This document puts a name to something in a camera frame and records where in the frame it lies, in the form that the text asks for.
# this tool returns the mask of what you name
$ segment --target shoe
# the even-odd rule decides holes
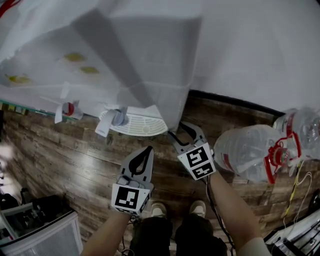
[[[162,202],[154,202],[151,205],[151,217],[167,217],[167,208]]]
[[[193,202],[193,204],[190,207],[190,214],[196,214],[202,218],[206,216],[206,204],[202,200],[197,200]]]

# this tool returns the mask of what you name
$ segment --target plastic water bottle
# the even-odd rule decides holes
[[[290,109],[274,122],[273,127],[284,137],[293,132],[297,134],[299,143],[288,140],[287,146],[292,156],[298,155],[300,146],[300,159],[320,159],[320,115],[312,108]]]
[[[214,160],[245,179],[273,184],[276,171],[289,160],[287,142],[281,137],[264,124],[228,130],[214,145]]]

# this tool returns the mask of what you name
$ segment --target pants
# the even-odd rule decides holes
[[[172,223],[151,217],[134,227],[130,249],[134,256],[170,256]],[[175,233],[176,256],[227,256],[226,244],[213,236],[211,223],[196,214],[187,216]]]

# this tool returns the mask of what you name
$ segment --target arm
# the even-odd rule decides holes
[[[129,214],[113,213],[86,242],[81,256],[114,256],[129,220]]]
[[[219,172],[210,176],[210,187],[219,214],[239,251],[253,238],[262,237],[256,216]]]

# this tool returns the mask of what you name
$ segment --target white fabric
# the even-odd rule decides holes
[[[247,242],[236,254],[237,256],[271,256],[264,240],[254,238]]]

